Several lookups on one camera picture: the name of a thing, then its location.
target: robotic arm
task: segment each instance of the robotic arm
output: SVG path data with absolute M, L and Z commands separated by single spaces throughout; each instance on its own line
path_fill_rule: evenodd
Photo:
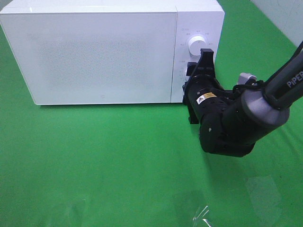
M 291 59 L 266 82 L 242 73 L 233 90 L 215 78 L 211 49 L 201 49 L 198 63 L 188 62 L 183 103 L 189 122 L 200 124 L 205 152 L 242 157 L 257 140 L 285 124 L 289 107 L 303 96 L 303 42 Z

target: green cloth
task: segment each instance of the green cloth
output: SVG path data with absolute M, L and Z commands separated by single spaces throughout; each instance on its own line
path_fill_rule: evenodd
M 295 46 L 249 0 L 219 2 L 218 80 L 266 80 Z M 216 227 L 302 226 L 302 104 L 249 155 L 211 155 L 182 104 L 34 105 L 0 29 L 0 226 L 190 227 L 206 205 Z

